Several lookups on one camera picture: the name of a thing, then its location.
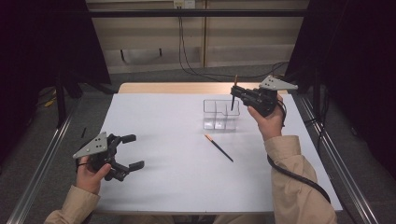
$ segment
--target pen holder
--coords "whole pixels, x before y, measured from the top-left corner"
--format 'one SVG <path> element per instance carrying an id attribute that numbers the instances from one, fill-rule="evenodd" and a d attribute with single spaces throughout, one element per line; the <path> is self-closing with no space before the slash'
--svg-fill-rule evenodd
<path id="1" fill-rule="evenodd" d="M 204 129 L 235 130 L 239 118 L 239 101 L 204 100 Z"/>

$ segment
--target black pencil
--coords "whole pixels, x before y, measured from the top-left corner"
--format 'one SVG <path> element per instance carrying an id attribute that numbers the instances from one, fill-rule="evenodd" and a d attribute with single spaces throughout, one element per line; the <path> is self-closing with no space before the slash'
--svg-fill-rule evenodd
<path id="1" fill-rule="evenodd" d="M 213 139 L 209 136 L 209 134 L 205 134 L 205 137 L 213 144 L 215 145 L 216 148 L 218 148 L 228 159 L 230 159 L 230 161 L 233 162 L 233 159 L 231 159 L 231 157 L 229 155 L 227 155 L 227 153 L 225 153 L 225 151 L 223 149 L 221 149 L 221 147 L 219 147 L 218 144 L 215 143 L 215 141 L 213 141 Z"/>

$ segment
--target beige sleeve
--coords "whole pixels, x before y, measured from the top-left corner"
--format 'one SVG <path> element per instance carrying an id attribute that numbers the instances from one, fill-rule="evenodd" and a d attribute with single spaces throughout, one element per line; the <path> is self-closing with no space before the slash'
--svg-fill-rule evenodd
<path id="1" fill-rule="evenodd" d="M 265 149 L 276 165 L 318 182 L 314 168 L 301 155 L 298 136 L 279 136 L 265 141 Z M 312 187 L 272 170 L 276 223 L 336 223 L 326 199 Z"/>
<path id="2" fill-rule="evenodd" d="M 62 210 L 53 211 L 45 224 L 81 223 L 99 202 L 99 196 L 72 186 L 67 194 Z"/>

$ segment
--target person's left hand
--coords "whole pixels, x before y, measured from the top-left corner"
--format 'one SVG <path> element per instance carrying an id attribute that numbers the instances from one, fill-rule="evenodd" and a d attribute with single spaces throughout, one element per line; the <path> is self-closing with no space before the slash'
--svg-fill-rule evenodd
<path id="1" fill-rule="evenodd" d="M 86 163 L 88 156 L 81 158 L 79 164 Z M 94 173 L 88 169 L 88 164 L 80 165 L 77 171 L 76 187 L 84 189 L 92 194 L 98 194 L 100 190 L 100 181 L 111 169 L 111 165 L 106 163 L 102 168 Z"/>

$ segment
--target table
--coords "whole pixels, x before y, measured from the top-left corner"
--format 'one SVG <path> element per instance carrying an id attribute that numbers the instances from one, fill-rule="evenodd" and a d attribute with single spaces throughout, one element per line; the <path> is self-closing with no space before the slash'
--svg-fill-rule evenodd
<path id="1" fill-rule="evenodd" d="M 124 182 L 104 181 L 96 211 L 122 215 L 272 212 L 271 166 L 257 123 L 242 103 L 236 131 L 209 132 L 200 126 L 202 101 L 230 100 L 232 85 L 123 84 L 122 93 L 114 95 L 102 131 L 136 134 L 136 142 L 119 145 L 116 159 L 124 165 L 144 160 L 146 166 L 130 173 Z M 240 85 L 258 87 L 258 83 Z M 342 210 L 292 97 L 283 97 L 289 111 L 283 133 L 300 136 L 302 151 L 316 169 L 319 184 L 329 193 L 334 209 Z M 205 139 L 207 132 L 234 162 Z"/>

